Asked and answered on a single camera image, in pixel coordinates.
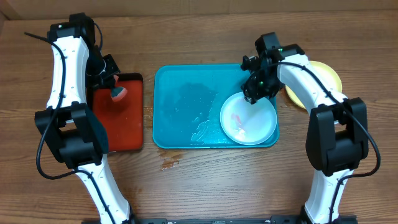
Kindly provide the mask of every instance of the wooden table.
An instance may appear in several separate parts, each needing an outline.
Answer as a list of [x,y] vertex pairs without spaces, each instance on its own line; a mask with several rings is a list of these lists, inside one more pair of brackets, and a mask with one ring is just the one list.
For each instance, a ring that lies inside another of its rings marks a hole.
[[[123,72],[144,76],[144,148],[112,154],[109,162],[139,217],[244,218],[298,214],[308,199],[313,168],[305,153],[308,114],[285,91],[277,95],[280,139],[268,149],[163,151],[152,141],[154,75],[163,65],[239,63],[254,41],[276,31],[281,44],[299,44],[312,60],[333,67],[350,98],[368,107],[380,171],[348,182],[340,212],[360,223],[398,220],[398,11],[303,12],[228,16],[120,17],[95,20],[105,54]],[[77,177],[47,180],[35,168],[40,134],[34,113],[52,86],[46,35],[60,21],[6,21],[0,40],[0,222],[80,223],[98,212]],[[370,148],[356,173],[371,170]],[[66,171],[46,147],[42,166]]]

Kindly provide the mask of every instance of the white object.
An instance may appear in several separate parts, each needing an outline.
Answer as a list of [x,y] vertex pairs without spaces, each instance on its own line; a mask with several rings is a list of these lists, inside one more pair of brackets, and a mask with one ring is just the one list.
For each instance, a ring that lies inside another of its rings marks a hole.
[[[86,103],[86,64],[88,48],[83,38],[73,36],[58,38],[54,42],[65,56],[66,77],[61,108],[72,105],[72,102]],[[54,71],[50,99],[47,108],[57,107],[62,84],[62,59],[58,50],[53,46]]]
[[[304,206],[305,212],[312,223],[329,223],[330,205],[337,182],[342,177],[353,174],[353,172],[353,170],[346,169],[335,172],[332,176],[327,177],[322,171],[315,170],[310,197]],[[335,206],[333,207],[332,220],[335,220],[339,216],[338,206],[346,183],[347,180],[344,180],[343,185],[338,190]]]
[[[108,155],[102,157],[101,165],[96,166],[94,163],[78,167],[80,170],[85,170],[92,173],[95,182],[99,187],[102,197],[107,204],[116,224],[121,224],[125,220],[129,220],[130,206],[129,202],[123,197],[116,182],[113,178],[112,172],[108,164]],[[77,176],[86,185],[88,192],[91,195],[101,217],[101,224],[112,223],[108,213],[105,211],[103,204],[98,196],[92,181],[86,174],[77,173]]]
[[[282,62],[292,62],[306,66],[319,78],[322,84],[339,102],[343,102],[343,99],[347,98],[344,94],[339,93],[330,86],[322,76],[317,75],[318,72],[310,64],[306,55],[292,55],[286,57]],[[326,96],[326,93],[320,88],[319,84],[312,78],[312,76],[301,68],[291,65],[278,65],[278,78],[282,83],[286,84],[293,90],[309,114],[311,113],[312,108],[316,108],[320,104],[327,106],[335,104],[334,101]]]
[[225,101],[220,121],[224,132],[232,140],[244,145],[255,145],[271,137],[277,124],[277,115],[268,99],[261,98],[251,105],[240,92]]
[[[292,62],[306,66],[311,70],[322,82],[322,84],[330,91],[330,93],[338,100],[343,102],[347,98],[344,94],[338,92],[329,85],[325,79],[318,74],[314,67],[308,61],[306,55],[292,55],[286,57],[283,62]],[[291,65],[278,65],[278,78],[282,83],[288,85],[297,95],[298,99],[304,104],[308,113],[312,108],[316,108],[321,104],[334,105],[335,102],[327,97],[326,93],[320,88],[319,84],[306,71]],[[337,185],[338,179],[352,174],[354,171],[342,170],[335,172],[331,177],[326,177],[322,171],[315,171],[312,182],[310,197],[305,202],[305,211],[312,223],[328,223],[331,200]],[[332,220],[338,217],[338,206],[343,195],[344,186],[340,186],[335,207],[333,209]]]

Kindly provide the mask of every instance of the yellow bowl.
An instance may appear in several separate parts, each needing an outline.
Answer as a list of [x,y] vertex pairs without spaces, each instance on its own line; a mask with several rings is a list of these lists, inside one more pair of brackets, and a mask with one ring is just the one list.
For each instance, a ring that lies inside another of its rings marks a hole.
[[[341,84],[340,77],[331,67],[322,62],[310,61],[310,63],[322,78],[324,78],[328,83],[333,85],[334,89],[336,89],[340,93],[343,91],[343,85]],[[294,94],[292,89],[290,89],[288,86],[286,86],[286,92],[289,98],[297,106],[305,109],[303,103],[299,100],[299,98],[297,98],[296,94]]]

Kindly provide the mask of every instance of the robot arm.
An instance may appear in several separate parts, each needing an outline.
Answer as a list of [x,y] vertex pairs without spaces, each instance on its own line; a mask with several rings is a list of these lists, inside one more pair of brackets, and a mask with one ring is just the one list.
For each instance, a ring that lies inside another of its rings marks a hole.
[[[245,99],[251,104],[262,97],[275,97],[286,84],[304,104],[310,115],[306,151],[315,168],[310,196],[302,211],[307,223],[328,223],[330,206],[338,180],[351,175],[359,161],[368,155],[368,139],[356,129],[342,109],[332,101],[314,78],[300,67],[313,72],[326,89],[345,107],[350,108],[361,124],[367,127],[366,106],[359,98],[349,100],[334,90],[311,66],[304,51],[296,44],[281,47],[274,33],[264,34],[256,41],[258,57],[243,57],[243,70],[251,76],[242,85]],[[335,124],[345,124],[346,130],[336,133]],[[344,185],[339,188],[332,220],[339,218],[338,205]]]
[[[46,133],[45,141],[58,162],[66,163],[69,169],[91,174],[98,189],[86,174],[76,173],[99,211],[100,223],[132,223],[134,215],[131,207],[109,169],[106,131],[86,102],[86,88],[87,91],[115,89],[114,75],[120,72],[119,68],[112,56],[102,57],[95,45],[94,22],[84,13],[71,15],[69,22],[51,25],[47,36],[65,56],[66,77],[62,104],[56,114],[56,122]],[[55,47],[53,54],[53,85],[47,109],[35,114],[35,123],[41,134],[44,134],[51,115],[55,113],[62,85],[62,59]],[[76,129],[61,131],[60,128],[66,123],[75,123]]]

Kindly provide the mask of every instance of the teal tray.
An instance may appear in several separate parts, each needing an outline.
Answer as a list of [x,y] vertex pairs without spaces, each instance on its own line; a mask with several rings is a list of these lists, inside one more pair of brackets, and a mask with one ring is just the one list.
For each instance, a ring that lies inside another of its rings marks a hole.
[[[279,138],[279,125],[261,144],[232,141],[220,124],[223,103],[242,91],[249,78],[239,64],[167,65],[155,76],[153,138],[164,149],[231,149],[269,147]],[[271,99],[277,112],[276,100]]]

